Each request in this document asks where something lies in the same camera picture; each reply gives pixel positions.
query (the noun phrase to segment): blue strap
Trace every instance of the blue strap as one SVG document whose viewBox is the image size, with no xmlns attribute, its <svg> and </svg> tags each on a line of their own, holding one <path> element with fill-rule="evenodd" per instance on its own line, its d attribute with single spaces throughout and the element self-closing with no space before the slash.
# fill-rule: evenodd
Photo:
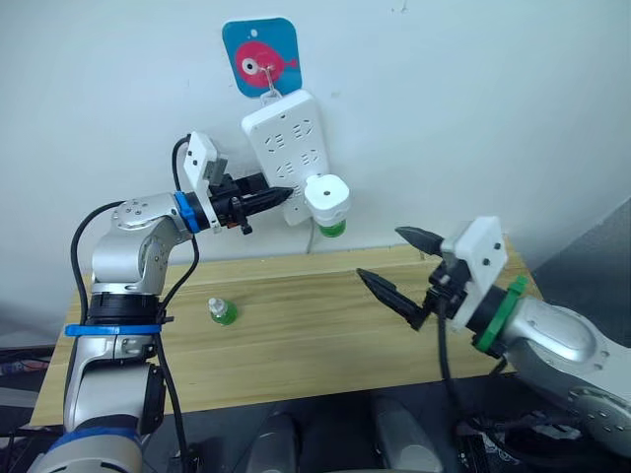
<svg viewBox="0 0 631 473">
<path fill-rule="evenodd" d="M 148 335 L 162 331 L 162 325 L 66 325 L 64 333 L 67 337 L 82 335 Z"/>
<path fill-rule="evenodd" d="M 198 234 L 200 232 L 199 225 L 197 224 L 197 220 L 195 219 L 195 211 L 188 204 L 186 200 L 186 195 L 183 192 L 175 193 L 175 200 L 177 201 L 177 205 L 179 205 L 179 214 L 184 217 L 186 223 L 188 224 L 188 228 L 194 233 Z"/>
<path fill-rule="evenodd" d="M 88 437 L 95 436 L 119 436 L 132 439 L 140 446 L 140 439 L 133 429 L 125 429 L 122 427 L 91 427 L 88 429 L 81 429 L 80 431 L 69 432 L 64 434 L 58 441 L 56 441 L 48 451 L 52 451 L 55 448 L 70 443 L 71 441 L 78 439 L 86 439 Z"/>
</svg>

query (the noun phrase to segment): fish eye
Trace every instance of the fish eye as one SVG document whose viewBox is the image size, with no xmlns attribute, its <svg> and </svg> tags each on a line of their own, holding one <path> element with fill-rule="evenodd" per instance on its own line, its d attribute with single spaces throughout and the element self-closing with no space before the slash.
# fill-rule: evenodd
<svg viewBox="0 0 631 473">
<path fill-rule="evenodd" d="M 250 76 L 253 76 L 258 72 L 258 64 L 251 57 L 247 57 L 241 62 L 241 67 L 244 72 Z"/>
</svg>

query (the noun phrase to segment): power strip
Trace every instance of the power strip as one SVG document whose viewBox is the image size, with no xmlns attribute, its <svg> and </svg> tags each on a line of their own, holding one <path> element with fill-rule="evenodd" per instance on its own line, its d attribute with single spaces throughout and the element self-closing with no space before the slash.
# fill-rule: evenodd
<svg viewBox="0 0 631 473">
<path fill-rule="evenodd" d="M 283 204 L 289 225 L 312 214 L 305 203 L 307 178 L 328 173 L 328 155 L 316 99 L 299 90 L 242 120 L 242 129 L 270 186 L 293 187 Z"/>
</svg>

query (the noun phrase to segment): wooden tabletop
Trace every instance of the wooden tabletop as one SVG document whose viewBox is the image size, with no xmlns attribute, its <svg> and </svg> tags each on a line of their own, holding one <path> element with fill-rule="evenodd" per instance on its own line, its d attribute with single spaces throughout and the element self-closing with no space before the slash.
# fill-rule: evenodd
<svg viewBox="0 0 631 473">
<path fill-rule="evenodd" d="M 524 274 L 529 293 L 540 297 L 524 262 L 508 248 L 498 285 Z M 414 332 L 355 273 L 357 267 L 376 270 L 420 303 L 439 261 L 404 245 L 200 264 L 171 303 L 175 322 L 163 330 L 182 411 L 440 379 L 436 317 Z M 166 290 L 186 268 L 170 268 Z M 237 305 L 233 325 L 211 320 L 211 297 Z M 75 298 L 66 322 L 78 320 Z M 450 333 L 455 376 L 485 374 L 495 365 L 470 339 L 467 330 Z M 32 425 L 62 423 L 71 346 L 72 339 L 59 337 Z M 166 411 L 172 412 L 169 401 Z"/>
</svg>

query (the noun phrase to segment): green bottle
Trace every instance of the green bottle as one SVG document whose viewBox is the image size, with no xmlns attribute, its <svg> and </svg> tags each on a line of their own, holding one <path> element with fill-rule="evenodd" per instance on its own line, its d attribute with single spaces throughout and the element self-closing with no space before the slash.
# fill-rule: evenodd
<svg viewBox="0 0 631 473">
<path fill-rule="evenodd" d="M 211 298 L 208 300 L 211 318 L 222 325 L 230 325 L 237 320 L 237 306 L 230 301 Z"/>
</svg>

